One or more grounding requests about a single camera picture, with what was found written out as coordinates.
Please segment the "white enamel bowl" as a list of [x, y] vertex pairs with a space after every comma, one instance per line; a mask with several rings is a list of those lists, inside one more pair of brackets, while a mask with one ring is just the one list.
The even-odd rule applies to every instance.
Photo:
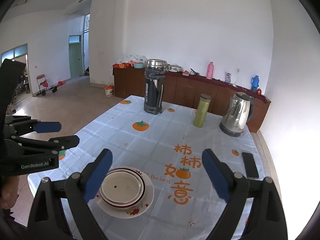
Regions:
[[99, 192], [110, 206], [128, 209], [144, 197], [146, 184], [141, 174], [130, 168], [114, 168], [103, 179]]

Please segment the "red flower white plate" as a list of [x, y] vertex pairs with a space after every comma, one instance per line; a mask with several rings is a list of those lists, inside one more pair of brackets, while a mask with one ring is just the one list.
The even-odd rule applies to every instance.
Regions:
[[122, 166], [108, 171], [95, 201], [108, 215], [129, 219], [142, 215], [151, 207], [154, 191], [146, 173]]

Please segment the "red folding chair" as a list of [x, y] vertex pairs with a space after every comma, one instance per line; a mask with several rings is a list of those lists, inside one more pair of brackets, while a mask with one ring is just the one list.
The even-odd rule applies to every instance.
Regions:
[[47, 90], [50, 89], [46, 76], [44, 74], [40, 74], [36, 77], [36, 81], [39, 88], [39, 92], [36, 94], [36, 96], [46, 95]]

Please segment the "black smartphone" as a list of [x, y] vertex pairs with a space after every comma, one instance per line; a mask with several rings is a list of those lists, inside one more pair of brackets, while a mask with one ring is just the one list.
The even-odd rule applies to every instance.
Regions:
[[248, 153], [248, 152], [242, 152], [241, 153], [243, 162], [244, 162], [244, 167], [246, 171], [246, 176], [249, 179], [258, 179], [259, 178], [259, 173], [258, 169], [255, 163], [255, 159], [253, 154]]

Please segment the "persimmon print tablecloth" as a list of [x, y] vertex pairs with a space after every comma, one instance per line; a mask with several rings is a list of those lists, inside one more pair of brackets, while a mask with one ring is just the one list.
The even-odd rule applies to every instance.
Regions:
[[113, 154], [113, 167], [128, 166], [146, 173], [155, 194], [149, 207], [129, 218], [108, 215], [96, 203], [89, 207], [109, 239], [205, 239], [225, 208], [201, 162], [210, 148], [234, 172], [245, 172], [242, 152], [253, 154], [260, 178], [265, 171], [249, 130], [238, 138], [220, 128], [221, 116], [207, 114], [200, 128], [195, 110], [163, 103], [161, 114], [144, 111], [144, 100], [129, 96], [94, 119], [78, 133], [80, 143], [67, 150], [59, 168], [28, 176], [32, 192], [43, 177], [68, 178], [92, 162], [101, 150]]

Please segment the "white orange bucket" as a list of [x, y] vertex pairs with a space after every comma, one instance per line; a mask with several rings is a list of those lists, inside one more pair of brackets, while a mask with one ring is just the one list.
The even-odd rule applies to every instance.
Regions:
[[105, 90], [105, 95], [107, 97], [111, 97], [111, 96], [113, 96], [114, 85], [106, 85], [104, 87], [104, 90]]

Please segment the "green door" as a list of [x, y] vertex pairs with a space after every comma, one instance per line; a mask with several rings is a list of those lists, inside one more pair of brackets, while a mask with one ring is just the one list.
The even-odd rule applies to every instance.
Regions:
[[82, 61], [81, 35], [69, 36], [69, 69], [72, 79], [83, 75]]

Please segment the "stainless electric kettle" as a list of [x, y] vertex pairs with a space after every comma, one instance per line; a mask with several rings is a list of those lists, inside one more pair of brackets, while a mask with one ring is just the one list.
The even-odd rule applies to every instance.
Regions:
[[239, 137], [253, 113], [253, 98], [244, 92], [237, 92], [230, 98], [228, 111], [222, 117], [219, 128], [228, 136]]

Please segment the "green gold tumbler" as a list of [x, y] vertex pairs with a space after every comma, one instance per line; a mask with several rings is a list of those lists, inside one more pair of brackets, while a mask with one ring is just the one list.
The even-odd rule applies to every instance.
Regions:
[[194, 119], [194, 126], [195, 127], [202, 127], [208, 112], [208, 108], [211, 102], [211, 96], [207, 94], [201, 94], [199, 105], [196, 111], [195, 119]]

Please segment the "blue thermos bottle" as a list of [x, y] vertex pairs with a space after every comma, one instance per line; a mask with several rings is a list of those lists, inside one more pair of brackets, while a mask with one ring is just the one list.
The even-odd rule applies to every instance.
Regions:
[[256, 93], [259, 87], [259, 76], [256, 75], [255, 77], [251, 78], [251, 91]]

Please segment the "large dark thermos jug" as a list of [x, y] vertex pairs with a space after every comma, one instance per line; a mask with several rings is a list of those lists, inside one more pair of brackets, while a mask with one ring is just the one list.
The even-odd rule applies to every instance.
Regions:
[[162, 112], [165, 71], [167, 62], [148, 59], [145, 62], [144, 111], [157, 115]]

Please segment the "brown wooden sideboard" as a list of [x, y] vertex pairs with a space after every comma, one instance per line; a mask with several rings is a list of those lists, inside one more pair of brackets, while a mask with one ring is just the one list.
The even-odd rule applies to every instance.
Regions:
[[[130, 95], [144, 97], [145, 76], [143, 69], [114, 68], [114, 95], [127, 98]], [[243, 87], [233, 87], [220, 80], [208, 80], [203, 76], [167, 72], [164, 80], [164, 102], [186, 106], [196, 109], [200, 95], [207, 94], [212, 97], [208, 112], [216, 115], [225, 115], [228, 111], [231, 97], [237, 92], [244, 92], [253, 97], [254, 112], [247, 122], [250, 132], [256, 133], [267, 114], [271, 101], [263, 96], [252, 93]]]

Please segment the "pink thermos bottle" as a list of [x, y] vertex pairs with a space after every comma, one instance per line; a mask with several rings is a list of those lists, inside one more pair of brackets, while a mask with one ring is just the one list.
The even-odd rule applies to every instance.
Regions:
[[210, 62], [207, 67], [206, 79], [211, 80], [213, 78], [213, 74], [214, 74], [214, 64], [213, 62]]

